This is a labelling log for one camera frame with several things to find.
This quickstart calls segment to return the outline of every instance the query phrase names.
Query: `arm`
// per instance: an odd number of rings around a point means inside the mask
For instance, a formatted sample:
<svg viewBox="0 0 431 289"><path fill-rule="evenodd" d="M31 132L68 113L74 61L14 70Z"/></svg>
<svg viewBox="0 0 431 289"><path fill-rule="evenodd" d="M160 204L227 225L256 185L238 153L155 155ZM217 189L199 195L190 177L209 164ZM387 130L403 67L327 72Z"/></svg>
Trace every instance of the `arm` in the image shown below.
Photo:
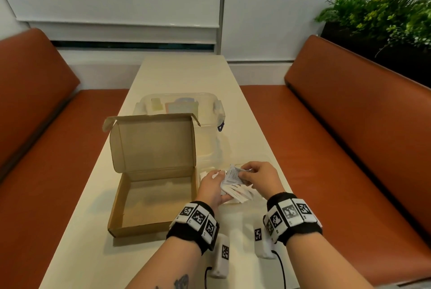
<svg viewBox="0 0 431 289"><path fill-rule="evenodd" d="M239 177L248 180L265 198L284 192L277 170L268 162L249 162ZM286 243L289 258L302 289L372 289L373 287L318 232L295 234Z"/></svg>
<svg viewBox="0 0 431 289"><path fill-rule="evenodd" d="M232 199L228 195L220 195L223 179L224 172L214 170L208 173L201 181L196 200L206 203L215 212L220 204ZM186 289L192 283L201 255L197 243L169 237L126 289Z"/></svg>

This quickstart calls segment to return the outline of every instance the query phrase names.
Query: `open cardboard box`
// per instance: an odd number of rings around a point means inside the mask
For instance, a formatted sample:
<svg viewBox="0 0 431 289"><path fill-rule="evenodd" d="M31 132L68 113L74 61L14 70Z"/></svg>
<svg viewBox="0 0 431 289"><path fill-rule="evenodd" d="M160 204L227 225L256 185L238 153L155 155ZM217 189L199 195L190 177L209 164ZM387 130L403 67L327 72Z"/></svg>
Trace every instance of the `open cardboard box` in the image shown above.
<svg viewBox="0 0 431 289"><path fill-rule="evenodd" d="M186 203L196 198L193 114L113 116L112 163L122 173L108 222L112 236L167 231Z"/></svg>

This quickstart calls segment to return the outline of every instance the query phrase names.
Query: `person's right hand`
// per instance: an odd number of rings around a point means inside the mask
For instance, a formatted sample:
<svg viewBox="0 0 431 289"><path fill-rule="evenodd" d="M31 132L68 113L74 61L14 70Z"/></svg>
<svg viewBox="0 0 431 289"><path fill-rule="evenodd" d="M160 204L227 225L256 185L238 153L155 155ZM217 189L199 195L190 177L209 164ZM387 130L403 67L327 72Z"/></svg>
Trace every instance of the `person's right hand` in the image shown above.
<svg viewBox="0 0 431 289"><path fill-rule="evenodd" d="M242 180L250 181L265 199L270 199L275 194L285 192L281 184L277 170L269 162L248 162L241 166L242 169L253 169L252 172L239 172L238 176Z"/></svg>

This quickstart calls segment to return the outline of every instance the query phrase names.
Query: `orange leather cushion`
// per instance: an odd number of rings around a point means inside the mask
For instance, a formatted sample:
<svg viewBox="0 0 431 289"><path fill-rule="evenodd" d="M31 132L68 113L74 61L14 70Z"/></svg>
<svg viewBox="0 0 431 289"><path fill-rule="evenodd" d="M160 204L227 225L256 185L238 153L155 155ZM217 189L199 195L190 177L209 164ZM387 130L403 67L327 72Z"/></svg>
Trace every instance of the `orange leather cushion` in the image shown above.
<svg viewBox="0 0 431 289"><path fill-rule="evenodd" d="M285 79L431 234L431 90L316 36Z"/></svg>
<svg viewBox="0 0 431 289"><path fill-rule="evenodd" d="M0 184L2 288L39 287L127 92L79 92Z"/></svg>
<svg viewBox="0 0 431 289"><path fill-rule="evenodd" d="M39 29L0 41L0 167L79 85Z"/></svg>
<svg viewBox="0 0 431 289"><path fill-rule="evenodd" d="M431 276L431 251L286 86L242 86L293 192L373 285Z"/></svg>

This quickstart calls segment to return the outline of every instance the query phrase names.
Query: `black cable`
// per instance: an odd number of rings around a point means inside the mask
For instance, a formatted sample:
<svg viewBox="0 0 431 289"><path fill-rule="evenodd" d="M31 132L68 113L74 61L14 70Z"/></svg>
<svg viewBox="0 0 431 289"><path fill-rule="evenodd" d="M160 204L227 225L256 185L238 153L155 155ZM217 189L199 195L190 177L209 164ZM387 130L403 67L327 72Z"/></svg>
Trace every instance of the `black cable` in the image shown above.
<svg viewBox="0 0 431 289"><path fill-rule="evenodd" d="M283 272L283 282L284 282L284 289L286 289L286 276L284 275L284 267L283 267L283 263L282 263L282 261L281 261L281 257L280 257L280 255L276 252L276 251L272 251L274 254L276 254L277 255L277 257L278 257L278 260L280 261L280 265L281 265L281 271Z"/></svg>
<svg viewBox="0 0 431 289"><path fill-rule="evenodd" d="M212 270L213 268L211 267L211 266L208 266L207 267L207 269L205 270L205 277L203 278L204 280L204 282L203 282L203 284L204 284L204 286L205 286L205 289L207 289L207 272L209 271L209 270Z"/></svg>

